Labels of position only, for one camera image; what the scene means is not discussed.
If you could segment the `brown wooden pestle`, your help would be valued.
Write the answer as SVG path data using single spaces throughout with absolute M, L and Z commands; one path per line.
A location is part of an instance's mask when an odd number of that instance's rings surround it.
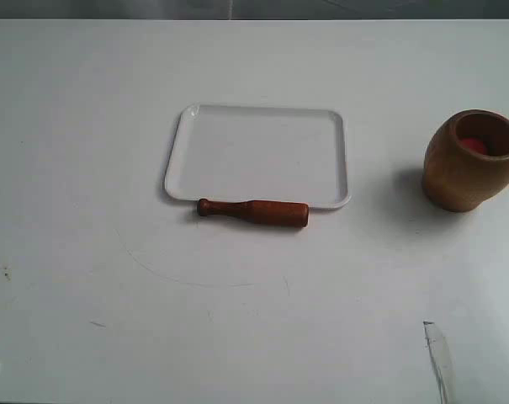
M 307 204 L 269 200 L 232 203 L 200 199 L 196 210 L 203 217 L 221 215 L 258 225 L 291 228 L 306 227 L 310 214 Z

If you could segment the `wooden mortar cup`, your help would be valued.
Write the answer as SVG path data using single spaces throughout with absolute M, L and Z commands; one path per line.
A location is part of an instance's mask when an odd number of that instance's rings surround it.
M 481 139 L 489 154 L 466 149 L 460 140 Z M 439 207 L 468 212 L 509 184 L 509 120 L 481 109 L 447 119 L 430 140 L 423 164 L 422 187 Z

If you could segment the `red object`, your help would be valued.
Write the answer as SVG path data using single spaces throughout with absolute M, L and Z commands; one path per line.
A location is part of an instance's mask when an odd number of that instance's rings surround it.
M 488 147 L 487 145 L 478 138 L 467 137 L 460 140 L 460 143 L 468 150 L 472 152 L 479 153 L 481 155 L 488 155 Z

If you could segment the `white rectangular plastic tray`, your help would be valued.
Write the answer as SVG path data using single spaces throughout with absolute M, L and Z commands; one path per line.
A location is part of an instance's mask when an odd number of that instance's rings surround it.
M 251 199 L 337 210 L 351 198 L 346 121 L 329 109 L 192 104 L 162 187 L 178 201 Z

